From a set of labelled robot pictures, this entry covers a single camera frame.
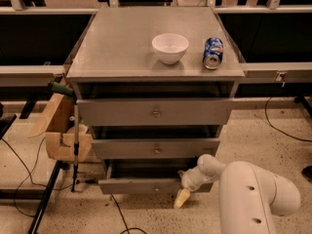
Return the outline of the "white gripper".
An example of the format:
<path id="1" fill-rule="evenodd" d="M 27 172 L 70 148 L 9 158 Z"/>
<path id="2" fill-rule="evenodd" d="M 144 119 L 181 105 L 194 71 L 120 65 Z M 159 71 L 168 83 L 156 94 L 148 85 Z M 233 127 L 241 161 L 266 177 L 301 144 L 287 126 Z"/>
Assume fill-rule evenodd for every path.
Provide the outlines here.
<path id="1" fill-rule="evenodd" d="M 174 208 L 180 209 L 190 197 L 190 192 L 198 190 L 203 184 L 209 182 L 208 177 L 198 167 L 187 171 L 178 171 L 181 178 L 182 189 L 179 189 L 175 198 Z"/>

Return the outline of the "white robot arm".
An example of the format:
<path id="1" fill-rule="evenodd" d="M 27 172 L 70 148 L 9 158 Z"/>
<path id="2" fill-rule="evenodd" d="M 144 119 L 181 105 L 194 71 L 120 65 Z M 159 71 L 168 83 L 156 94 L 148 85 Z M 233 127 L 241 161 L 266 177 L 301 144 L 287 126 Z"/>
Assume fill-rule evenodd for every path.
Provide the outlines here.
<path id="1" fill-rule="evenodd" d="M 195 168 L 179 175 L 177 208 L 202 185 L 218 183 L 221 234 L 276 234 L 273 217 L 291 215 L 301 203 L 293 182 L 248 162 L 223 164 L 204 154 Z"/>

